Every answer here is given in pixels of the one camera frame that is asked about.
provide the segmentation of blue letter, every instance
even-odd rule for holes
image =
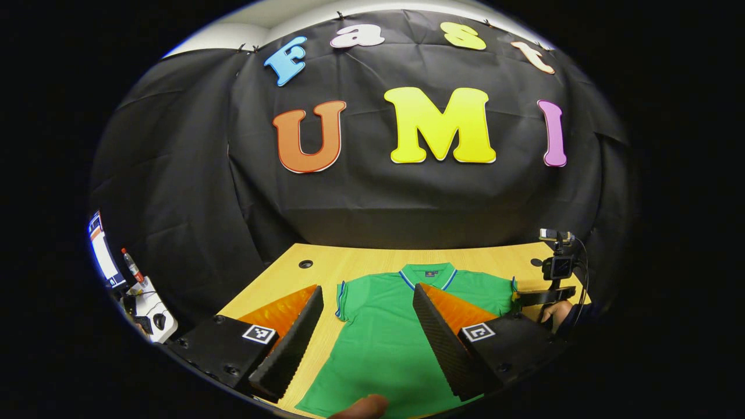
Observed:
[[[305,68],[305,63],[295,63],[292,59],[303,58],[305,56],[305,50],[298,45],[302,44],[307,39],[308,38],[306,37],[297,37],[294,40],[291,40],[290,43],[283,46],[279,51],[275,52],[271,57],[264,61],[264,66],[272,66],[274,72],[279,76],[277,86],[284,86],[285,83],[295,77],[300,70]]]

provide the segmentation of orange letter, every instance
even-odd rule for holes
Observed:
[[[277,128],[277,148],[282,165],[295,173],[310,173],[334,164],[341,152],[339,115],[344,109],[344,101],[326,102],[313,109],[313,113],[321,117],[323,133],[323,144],[315,154],[303,153],[300,145],[300,121],[305,118],[305,111],[291,110],[277,115],[273,125]]]

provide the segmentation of shirt sleeve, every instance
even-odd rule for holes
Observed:
[[[490,275],[484,291],[494,300],[498,316],[506,315],[513,308],[513,292],[517,289],[517,281],[494,277]]]
[[[341,321],[354,321],[370,293],[369,277],[342,281],[336,285],[336,317]]]

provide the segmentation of human hand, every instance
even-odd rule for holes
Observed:
[[[553,331],[555,333],[559,329],[559,325],[563,323],[563,321],[566,319],[566,316],[569,315],[572,306],[572,303],[564,300],[546,307],[546,310],[543,311],[543,318],[541,319],[541,323],[545,323],[551,316],[553,316]]]
[[[388,399],[380,394],[371,394],[357,400],[348,409],[329,416],[327,419],[380,419],[388,408]]]

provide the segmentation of monitor screen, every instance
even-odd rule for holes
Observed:
[[[90,223],[88,223],[88,234],[91,238],[93,253],[98,261],[98,267],[101,269],[101,274],[106,285],[109,288],[116,288],[126,284],[127,281],[116,267],[109,250],[109,245],[106,243],[106,233],[104,233],[104,228],[101,224],[100,211],[97,211]]]

